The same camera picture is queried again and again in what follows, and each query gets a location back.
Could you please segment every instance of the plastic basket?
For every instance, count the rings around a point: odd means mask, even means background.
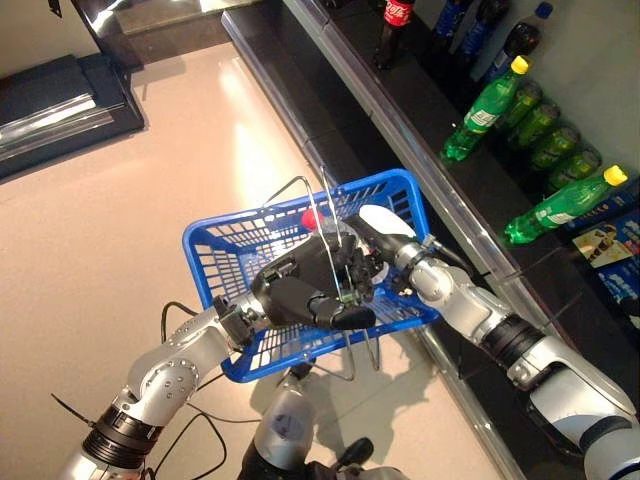
[[[428,230],[420,191],[413,177],[395,169],[366,177],[331,190],[340,218],[357,213],[362,205],[376,204],[393,210],[415,230],[420,240]],[[324,192],[314,195],[319,211],[329,218]],[[309,208],[308,197],[197,221],[187,227],[183,247],[205,308],[216,295],[233,298],[246,292],[254,276],[269,261],[304,240],[309,232],[300,225]],[[376,288],[369,306],[377,322],[367,330],[369,338],[414,328],[438,318],[415,296],[400,297],[389,282]],[[366,340],[363,330],[349,332],[348,341]],[[226,360],[222,368],[236,382],[248,382],[303,361],[347,346],[343,332],[295,325],[259,332],[244,352]]]

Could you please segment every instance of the black cable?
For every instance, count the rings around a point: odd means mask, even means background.
[[[208,387],[209,385],[211,385],[213,382],[215,382],[216,380],[218,380],[219,378],[224,377],[224,373],[220,373],[218,375],[216,375],[215,377],[213,377],[211,380],[208,380],[206,382],[204,382],[202,385],[200,385],[198,387],[198,389],[196,390],[196,392],[199,392],[200,390],[202,390],[205,387]]]
[[[71,407],[70,405],[66,404],[64,401],[60,400],[58,397],[56,397],[53,393],[50,393],[49,395],[51,395],[53,397],[53,399],[58,402],[58,404],[64,408],[67,412],[71,413],[74,417],[79,418],[80,420],[82,420],[84,423],[86,423],[87,425],[89,425],[90,428],[93,428],[96,426],[96,422],[94,422],[93,420],[89,420],[87,417],[85,417],[84,415],[82,415],[80,412],[78,412],[77,410],[74,410],[73,407]]]
[[[237,423],[260,423],[262,421],[259,418],[253,419],[253,420],[229,420],[228,418],[216,417],[212,413],[209,413],[206,410],[201,409],[200,407],[194,405],[193,403],[187,403],[187,405],[190,406],[191,408],[193,408],[194,410],[197,410],[201,414],[206,415],[207,417],[212,418],[214,420],[218,420],[219,422],[236,423],[237,424]]]
[[[153,471],[153,473],[151,474],[152,476],[150,477],[151,480],[155,480],[156,475],[158,474],[158,472],[160,471],[160,468],[162,467],[162,465],[164,464],[165,460],[167,459],[167,457],[171,454],[171,452],[173,451],[173,449],[175,448],[175,446],[177,445],[177,443],[180,441],[180,439],[182,438],[182,436],[185,434],[185,432],[189,429],[189,427],[193,424],[193,422],[195,422],[198,418],[204,418],[205,421],[209,424],[209,426],[212,428],[212,430],[214,431],[214,433],[216,434],[216,436],[218,437],[218,440],[220,440],[220,445],[222,445],[222,460],[220,461],[220,463],[218,463],[215,467],[210,468],[209,470],[207,470],[204,473],[201,473],[200,475],[198,475],[197,477],[193,477],[191,480],[200,480],[201,478],[206,477],[207,475],[212,474],[213,472],[215,472],[216,470],[218,470],[220,467],[222,467],[222,465],[224,465],[224,462],[227,461],[227,444],[225,443],[224,439],[222,438],[222,435],[220,434],[220,431],[218,431],[218,429],[216,428],[216,426],[214,425],[214,423],[211,421],[211,419],[204,413],[198,413],[197,415],[195,415],[191,420],[189,420],[189,423],[187,423],[184,428],[182,429],[182,431],[178,434],[178,436],[176,437],[176,439],[173,441],[173,443],[171,444],[171,446],[169,446],[169,448],[167,449],[167,451],[165,452],[165,454],[162,456],[162,458],[160,459],[160,462],[158,463],[158,466],[155,468],[155,470]]]
[[[142,471],[142,480],[147,480],[147,476],[149,476],[149,480],[157,480],[156,472],[154,472],[151,467],[145,468]]]
[[[456,263],[467,273],[467,275],[469,275],[469,278],[473,278],[473,268],[471,268],[471,266],[466,261],[464,261],[464,259],[456,252],[454,252],[450,248],[445,247],[439,242],[436,246],[436,251],[447,257],[449,260],[453,261],[453,263]]]
[[[179,308],[184,313],[186,313],[187,315],[191,315],[192,317],[195,317],[198,314],[198,312],[194,312],[189,307],[187,307],[186,305],[183,305],[180,302],[171,301],[171,302],[167,303],[162,309],[162,317],[160,318],[160,341],[161,341],[161,343],[164,343],[164,342],[167,341],[167,312],[169,311],[169,309],[171,307]]]

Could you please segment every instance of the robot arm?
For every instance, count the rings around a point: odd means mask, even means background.
[[[218,302],[217,309],[196,315],[138,358],[125,387],[69,459],[60,480],[139,479],[162,429],[201,379],[250,338],[261,319],[262,307],[251,294],[231,307]]]
[[[253,292],[230,303],[217,297],[214,307],[185,322],[166,342],[138,358],[125,387],[59,478],[138,480],[162,429],[205,375],[233,351],[251,343],[254,332],[267,324],[303,323],[331,329],[373,326],[372,310],[338,302],[328,277],[311,275],[318,265],[327,264],[327,253],[317,243],[317,237],[311,236],[262,269]],[[346,261],[354,242],[338,247],[336,244],[331,252],[334,261],[341,257]],[[314,254],[309,257],[305,252]]]
[[[464,270],[433,258],[390,210],[365,205],[346,223],[400,270],[404,286],[529,391],[530,412],[584,454],[587,478],[624,478],[640,470],[636,411],[612,380],[474,285]]]

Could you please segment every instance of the beige floor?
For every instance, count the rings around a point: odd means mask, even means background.
[[[134,87],[147,131],[0,185],[3,478],[55,478],[86,428],[49,392],[96,418],[131,361],[157,343],[163,304],[198,305],[180,244],[188,223],[254,207],[294,175],[312,177],[230,44],[153,64]],[[170,324],[182,319],[174,313]],[[382,347],[381,372],[357,348],[355,382],[319,371],[308,381],[319,410],[312,458],[331,462],[334,450],[368,435],[372,464],[416,480],[499,478],[417,344],[398,335]],[[320,363],[343,368],[339,354]],[[256,418],[275,381],[220,380],[195,403]],[[166,429],[150,465],[190,416]],[[212,478],[235,478],[255,424],[219,426],[229,459]],[[220,455],[197,425],[159,478],[195,476]]]

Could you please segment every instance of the sprite bottle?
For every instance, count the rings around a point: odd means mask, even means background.
[[[531,147],[547,133],[560,116],[560,109],[551,103],[542,103],[531,110],[507,138],[507,146],[517,152]]]
[[[587,213],[611,188],[625,181],[627,175],[617,165],[607,168],[602,176],[578,180],[511,220],[505,235],[514,245],[532,242],[543,233]]]
[[[600,153],[591,146],[585,146],[582,151],[570,156],[551,172],[547,179],[546,191],[551,194],[565,185],[587,178],[602,164]]]
[[[571,127],[558,128],[543,138],[531,154],[531,170],[542,172],[556,166],[580,141],[580,133]]]
[[[515,127],[542,99],[542,89],[528,80],[516,92],[515,99],[494,126],[498,132],[507,132]]]
[[[458,126],[444,144],[441,158],[446,163],[460,162],[467,158],[491,125],[509,107],[518,89],[518,83],[529,70],[530,62],[518,55],[511,63],[511,70],[491,82],[482,91]]]

